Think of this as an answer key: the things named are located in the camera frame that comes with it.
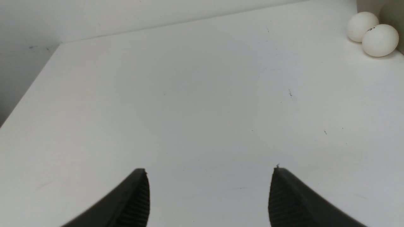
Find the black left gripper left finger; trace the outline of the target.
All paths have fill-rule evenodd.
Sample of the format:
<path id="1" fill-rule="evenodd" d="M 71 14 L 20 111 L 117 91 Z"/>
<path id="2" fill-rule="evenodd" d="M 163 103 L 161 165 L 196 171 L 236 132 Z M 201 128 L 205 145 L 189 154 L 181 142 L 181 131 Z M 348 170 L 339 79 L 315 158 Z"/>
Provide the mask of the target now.
<path id="1" fill-rule="evenodd" d="M 65 227 L 146 227 L 150 215 L 150 183 L 143 168 L 135 169 L 117 187 Z"/>

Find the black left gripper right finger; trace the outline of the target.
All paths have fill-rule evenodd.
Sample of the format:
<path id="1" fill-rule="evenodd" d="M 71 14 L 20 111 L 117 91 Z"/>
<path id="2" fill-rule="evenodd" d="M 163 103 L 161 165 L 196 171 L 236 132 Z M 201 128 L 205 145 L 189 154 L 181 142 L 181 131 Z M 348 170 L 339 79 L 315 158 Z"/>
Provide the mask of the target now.
<path id="1" fill-rule="evenodd" d="M 272 174 L 268 215 L 272 227 L 363 226 L 280 167 L 275 167 Z"/>

